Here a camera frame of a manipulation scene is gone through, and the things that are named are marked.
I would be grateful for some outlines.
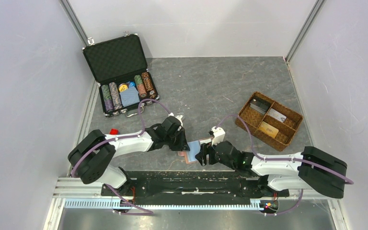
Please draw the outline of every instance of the yellow poker chip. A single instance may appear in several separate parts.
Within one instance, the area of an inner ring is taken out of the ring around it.
[[[123,92],[127,90],[127,85],[125,83],[122,83],[119,85],[119,92]]]

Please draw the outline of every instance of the brown woven basket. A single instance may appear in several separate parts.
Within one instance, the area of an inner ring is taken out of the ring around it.
[[[277,110],[279,113],[285,115],[287,119],[284,121],[284,123],[267,115],[267,113],[263,115],[258,111],[252,109],[249,106],[249,104],[254,96],[261,98],[265,101],[268,101],[271,104],[269,110],[273,108]],[[293,140],[294,135],[296,134],[303,120],[303,116],[301,114],[285,107],[284,105],[261,94],[260,92],[254,92],[252,94],[252,96],[249,98],[249,100],[246,102],[246,104],[239,112],[239,117],[245,121],[246,125],[248,126],[253,136],[259,138],[264,143],[273,147],[277,151],[283,151],[288,145],[290,145],[290,142]],[[275,138],[267,135],[266,133],[258,129],[258,127],[263,121],[278,129],[278,133]],[[242,129],[246,130],[246,128],[243,126],[242,122],[239,119],[235,120],[235,124],[241,127]]]

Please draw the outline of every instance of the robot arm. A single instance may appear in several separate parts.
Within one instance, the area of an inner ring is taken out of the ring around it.
[[[241,152],[230,142],[223,141],[225,131],[220,127],[213,127],[210,134],[213,136],[212,141],[202,144],[200,153],[196,155],[201,165],[207,164],[207,161],[209,164],[219,162],[244,176],[259,176],[262,187],[267,186],[274,191],[314,189],[332,198],[344,196],[345,180],[303,162],[310,161],[345,176],[347,164],[326,152],[315,147],[305,147],[303,152],[294,154],[257,153],[256,156],[251,152]]]
[[[82,157],[95,145],[110,140],[99,146],[96,152]],[[112,158],[132,152],[157,150],[168,145],[172,151],[189,151],[183,128],[182,116],[170,114],[161,124],[146,128],[144,133],[126,135],[104,135],[100,130],[94,130],[76,146],[69,154],[68,160],[73,167],[80,161],[76,169],[77,175],[84,184],[99,181],[119,188],[126,181],[126,175],[121,168],[108,167]]]

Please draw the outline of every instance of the white wall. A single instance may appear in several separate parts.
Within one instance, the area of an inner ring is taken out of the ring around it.
[[[0,0],[0,230],[39,230],[92,76],[57,0]]]
[[[349,226],[368,229],[368,1],[326,1],[290,64],[313,141],[355,181]]]
[[[69,0],[95,42],[138,33],[147,57],[285,56],[315,0]]]

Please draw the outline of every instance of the open aluminum case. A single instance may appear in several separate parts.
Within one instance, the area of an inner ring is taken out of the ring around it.
[[[91,72],[98,83],[99,95],[101,98],[103,114],[106,117],[111,117],[118,114],[125,114],[127,117],[138,114],[135,112],[128,115],[128,112],[138,108],[138,103],[123,106],[120,109],[106,112],[104,97],[101,86],[115,82],[118,86],[128,81],[133,81],[135,75],[141,75],[144,72],[149,74],[149,78],[155,95],[152,98],[159,100],[160,96],[154,84],[153,78],[148,70],[147,61],[143,52],[140,38],[137,34],[128,34],[123,37],[112,40],[94,43],[92,38],[88,39],[89,46],[82,49],[82,52],[90,66]],[[151,104],[146,102],[141,105],[141,112],[144,112],[144,106]]]

